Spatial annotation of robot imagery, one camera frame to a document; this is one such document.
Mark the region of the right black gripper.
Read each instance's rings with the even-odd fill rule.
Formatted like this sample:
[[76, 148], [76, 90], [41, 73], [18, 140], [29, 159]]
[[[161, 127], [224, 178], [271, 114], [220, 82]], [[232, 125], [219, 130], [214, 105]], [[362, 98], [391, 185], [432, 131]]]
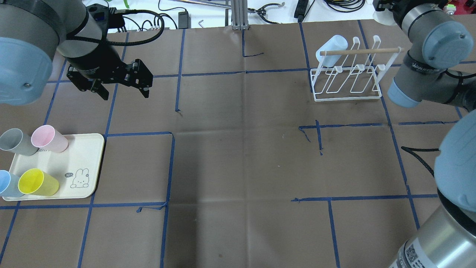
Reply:
[[376, 12], [390, 11], [398, 15], [406, 12], [404, 0], [374, 0], [373, 7]]

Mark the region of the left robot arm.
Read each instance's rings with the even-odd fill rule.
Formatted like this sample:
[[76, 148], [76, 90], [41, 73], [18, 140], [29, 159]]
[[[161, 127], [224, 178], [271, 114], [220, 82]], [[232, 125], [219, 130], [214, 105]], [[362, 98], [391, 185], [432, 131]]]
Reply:
[[149, 97], [153, 74], [140, 59], [125, 63], [115, 47], [137, 46], [153, 37], [133, 42], [109, 41], [109, 29], [125, 25], [126, 14], [148, 10], [117, 10], [100, 4], [85, 6], [80, 0], [1, 1], [1, 96], [6, 105], [35, 102], [52, 74], [55, 53], [70, 64], [67, 78], [81, 92], [108, 100], [105, 84], [134, 87]]

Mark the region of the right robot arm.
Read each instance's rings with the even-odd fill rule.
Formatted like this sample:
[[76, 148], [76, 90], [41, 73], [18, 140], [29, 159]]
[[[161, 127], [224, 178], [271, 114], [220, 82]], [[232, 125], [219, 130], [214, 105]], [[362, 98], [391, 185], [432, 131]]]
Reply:
[[452, 70], [474, 48], [466, 27], [443, 11], [446, 0], [374, 0], [374, 20], [398, 27], [412, 46], [388, 89], [396, 105], [421, 101], [461, 107], [468, 114], [448, 132], [434, 168], [440, 205], [398, 249], [390, 268], [476, 266], [475, 74]]

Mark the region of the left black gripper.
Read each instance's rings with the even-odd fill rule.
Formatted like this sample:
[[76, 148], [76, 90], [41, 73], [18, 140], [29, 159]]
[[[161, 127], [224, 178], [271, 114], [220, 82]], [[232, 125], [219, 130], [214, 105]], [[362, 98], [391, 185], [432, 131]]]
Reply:
[[70, 63], [66, 76], [82, 92], [90, 90], [107, 101], [109, 91], [104, 85], [118, 83], [134, 87], [149, 98], [151, 71], [140, 59], [125, 63], [109, 44], [67, 40], [66, 59]]

